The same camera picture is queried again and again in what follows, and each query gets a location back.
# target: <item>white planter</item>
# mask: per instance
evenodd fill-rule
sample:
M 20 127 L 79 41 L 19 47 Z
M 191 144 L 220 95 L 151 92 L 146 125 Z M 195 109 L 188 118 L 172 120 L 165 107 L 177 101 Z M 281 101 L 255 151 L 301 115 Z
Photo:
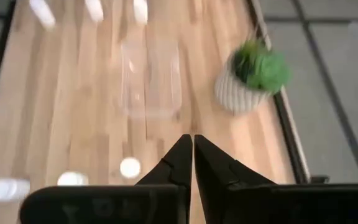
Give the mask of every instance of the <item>white planter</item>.
M 241 114 L 254 109 L 260 102 L 269 97 L 270 93 L 247 88 L 231 72 L 231 58 L 229 58 L 224 65 L 222 74 L 216 79 L 215 96 L 225 109 L 234 114 Z

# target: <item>clear plastic container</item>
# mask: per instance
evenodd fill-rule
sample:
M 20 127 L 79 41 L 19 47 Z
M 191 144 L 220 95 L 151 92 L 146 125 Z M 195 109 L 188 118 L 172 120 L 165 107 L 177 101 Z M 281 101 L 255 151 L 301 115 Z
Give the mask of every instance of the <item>clear plastic container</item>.
M 132 118 L 166 118 L 181 106 L 177 42 L 129 39 L 121 45 L 122 107 Z

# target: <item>white ball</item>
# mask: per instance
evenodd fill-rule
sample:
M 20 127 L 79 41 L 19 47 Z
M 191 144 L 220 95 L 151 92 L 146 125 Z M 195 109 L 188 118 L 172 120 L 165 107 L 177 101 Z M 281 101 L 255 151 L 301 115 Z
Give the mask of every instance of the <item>white ball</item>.
M 127 157 L 122 160 L 119 170 L 124 177 L 135 178 L 140 174 L 140 162 L 136 158 Z
M 65 172 L 57 180 L 60 186 L 88 185 L 88 178 L 78 172 Z

